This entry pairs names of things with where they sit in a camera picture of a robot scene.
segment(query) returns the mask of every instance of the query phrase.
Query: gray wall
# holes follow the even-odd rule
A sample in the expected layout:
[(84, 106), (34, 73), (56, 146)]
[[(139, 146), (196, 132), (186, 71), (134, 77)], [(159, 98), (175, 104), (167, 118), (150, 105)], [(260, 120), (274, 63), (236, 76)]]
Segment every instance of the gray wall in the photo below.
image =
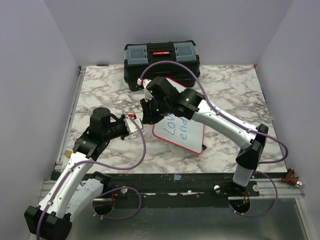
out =
[(194, 40), (202, 64), (256, 64), (292, 0), (44, 0), (79, 65), (126, 44)]
[(306, 203), (320, 226), (320, 1), (295, 0), (264, 52), (257, 74), (286, 161), (305, 182)]
[(42, 0), (0, 7), (0, 239), (27, 239), (24, 219), (52, 172), (79, 69)]

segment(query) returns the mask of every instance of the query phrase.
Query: small whiteboard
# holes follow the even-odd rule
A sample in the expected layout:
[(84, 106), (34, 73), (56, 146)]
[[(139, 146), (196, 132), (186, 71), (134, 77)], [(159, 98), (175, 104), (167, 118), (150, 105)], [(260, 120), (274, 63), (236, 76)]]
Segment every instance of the small whiteboard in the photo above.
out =
[[(172, 79), (167, 79), (179, 92), (185, 89), (184, 86)], [(203, 150), (204, 130), (205, 126), (202, 123), (171, 114), (153, 125), (152, 133), (159, 139), (196, 154), (201, 154)]]

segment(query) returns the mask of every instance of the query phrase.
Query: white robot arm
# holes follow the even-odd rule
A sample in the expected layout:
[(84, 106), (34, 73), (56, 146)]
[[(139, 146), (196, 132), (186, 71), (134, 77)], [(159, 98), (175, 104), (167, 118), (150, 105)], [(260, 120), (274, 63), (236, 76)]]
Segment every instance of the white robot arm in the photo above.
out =
[(174, 114), (202, 123), (221, 134), (225, 135), (240, 147), (236, 157), (237, 167), (233, 182), (241, 187), (246, 187), (253, 172), (257, 169), (266, 137), (257, 135), (253, 129), (263, 134), (268, 133), (268, 127), (261, 124), (255, 126), (228, 114), (213, 103), (210, 107), (208, 99), (191, 89), (182, 92), (172, 86), (165, 77), (156, 77), (153, 80), (138, 80), (143, 85), (145, 98), (140, 100), (143, 109), (143, 124), (156, 124), (164, 116)]
[(50, 192), (37, 207), (29, 206), (24, 218), (32, 234), (46, 240), (67, 238), (73, 220), (99, 196), (109, 178), (99, 172), (91, 175), (85, 185), (75, 193), (85, 174), (106, 149), (110, 140), (124, 139), (143, 128), (134, 114), (117, 118), (109, 109), (93, 110), (90, 125), (75, 142), (70, 160)]

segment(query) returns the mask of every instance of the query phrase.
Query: toolbox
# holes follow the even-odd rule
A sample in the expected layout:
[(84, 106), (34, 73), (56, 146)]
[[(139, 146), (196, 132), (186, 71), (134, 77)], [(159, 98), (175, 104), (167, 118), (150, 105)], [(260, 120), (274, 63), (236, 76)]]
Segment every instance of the toolbox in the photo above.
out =
[[(200, 76), (200, 60), (194, 41), (161, 42), (146, 44), (127, 44), (124, 48), (124, 81), (131, 91), (143, 86), (137, 85), (142, 72), (159, 61), (174, 61), (185, 65), (196, 77)], [(174, 64), (159, 64), (149, 69), (143, 78), (167, 77), (190, 88), (196, 80), (185, 69)]]

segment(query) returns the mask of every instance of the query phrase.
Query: marble tabletop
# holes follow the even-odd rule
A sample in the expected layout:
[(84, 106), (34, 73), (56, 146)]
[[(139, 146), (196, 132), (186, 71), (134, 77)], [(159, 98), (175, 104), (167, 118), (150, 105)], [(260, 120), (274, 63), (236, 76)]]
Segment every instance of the marble tabletop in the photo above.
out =
[[(275, 136), (271, 116), (268, 112), (262, 90), (253, 65), (203, 65), (200, 67), (200, 81), (211, 102), (244, 122), (269, 127), (269, 134)], [(197, 84), (194, 89), (200, 92)], [(142, 119), (140, 99), (143, 91), (132, 92), (124, 81), (124, 66), (89, 66), (81, 87), (76, 106), (67, 149), (89, 125), (93, 109), (106, 107), (116, 116), (123, 113), (136, 113)], [(143, 163), (130, 171), (119, 171), (94, 165), (88, 173), (234, 173), (239, 147), (224, 135), (205, 127), (204, 144), (207, 149), (198, 155), (156, 138), (152, 126), (142, 130), (146, 139), (146, 156)], [(110, 142), (102, 153), (100, 162), (129, 167), (142, 156), (143, 145), (138, 133)], [(281, 158), (281, 150), (276, 142), (267, 140), (261, 161)], [(284, 162), (262, 164), (262, 172), (286, 172)]]

